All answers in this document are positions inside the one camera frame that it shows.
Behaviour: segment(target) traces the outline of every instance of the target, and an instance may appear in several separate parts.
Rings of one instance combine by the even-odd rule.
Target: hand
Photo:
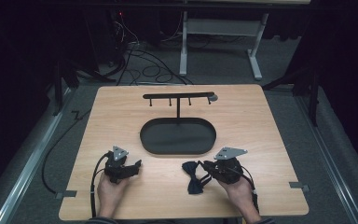
[[[246,223],[252,224],[261,220],[252,200],[252,187],[243,177],[234,184],[218,181],[226,190],[229,200],[240,210]]]
[[[98,198],[100,199],[99,217],[112,218],[124,194],[130,179],[122,179],[118,184],[112,183],[109,176],[101,174],[98,185]]]

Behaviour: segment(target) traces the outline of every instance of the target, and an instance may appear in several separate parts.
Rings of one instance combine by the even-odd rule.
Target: sleeve
[[[259,222],[256,222],[255,224],[276,224],[276,223],[272,218],[267,218]]]
[[[86,224],[118,224],[113,219],[107,217],[92,217],[90,218]]]

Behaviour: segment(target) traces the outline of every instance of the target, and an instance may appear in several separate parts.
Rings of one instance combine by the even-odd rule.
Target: gray carpet
[[[190,79],[194,84],[257,83],[264,85],[270,83],[270,81],[284,74],[298,42],[297,40],[285,42],[281,42],[278,39],[263,40],[257,52],[257,60],[263,80],[254,81],[250,64],[246,59],[244,51],[252,46],[252,39],[237,40],[233,37],[230,39],[214,36],[211,41],[212,43],[206,46],[206,39],[197,38],[190,40],[189,45],[191,48],[189,48],[186,78]],[[158,48],[142,44],[135,49],[141,49],[156,55],[173,72],[178,72],[180,46],[177,45],[177,42],[171,41],[161,44]],[[149,60],[153,59],[153,57],[140,51],[135,50],[132,53]],[[157,67],[149,67],[144,70],[144,68],[150,65],[153,64],[143,58],[131,57],[127,68],[131,72],[123,74],[121,85],[135,85],[161,80],[154,77],[159,70]],[[102,65],[102,71],[108,69]],[[133,79],[143,72],[144,74],[134,82]],[[167,74],[167,72],[162,69],[159,75],[162,74]],[[181,83],[175,77],[170,82]],[[102,85],[107,84],[85,79],[81,80],[81,85],[75,91],[73,100],[63,112],[61,122],[48,148],[54,146],[68,127],[75,122],[75,114],[72,113],[72,110],[79,111],[81,115],[92,107],[96,91]],[[351,223],[337,195],[337,190],[326,171],[320,149],[310,131],[307,119],[301,114],[296,99],[289,90],[290,87],[284,86],[282,89],[266,91],[265,94],[297,177],[299,181],[310,187],[310,191],[304,192],[310,212],[301,217],[274,218],[278,223]],[[347,181],[355,201],[358,202],[358,157],[323,95],[323,90],[321,90],[319,98],[320,103],[318,104],[317,117],[319,130],[324,136],[326,145],[331,149],[331,154],[337,162],[338,169],[342,171],[342,175]],[[47,111],[46,117],[50,115],[51,108]],[[66,133],[48,157],[46,164],[47,180],[50,186],[57,191],[65,190],[83,132],[87,125],[87,120],[88,116],[79,121]],[[42,133],[45,128],[46,122],[42,118],[23,147],[19,149],[19,153],[8,166],[7,172],[2,176],[0,180],[0,208],[11,191],[23,165],[32,153],[34,147],[32,140],[37,139],[38,133]],[[17,212],[13,215],[11,223],[63,223],[58,218],[61,202],[61,200],[54,199],[54,195],[44,188],[41,181],[41,167],[39,166],[33,181],[23,195]],[[221,219],[177,221],[180,223],[222,223]],[[136,222],[125,221],[124,223],[132,224]]]

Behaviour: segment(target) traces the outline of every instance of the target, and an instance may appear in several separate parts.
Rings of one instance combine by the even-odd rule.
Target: human hand
[[[252,200],[252,187],[243,177],[234,184],[218,181],[226,190],[229,200],[240,210],[246,223],[252,224],[261,220]]]
[[[121,198],[124,189],[127,187],[130,179],[122,179],[118,184],[110,182],[109,176],[101,174],[98,184],[98,198],[100,199],[99,217],[112,218]]]

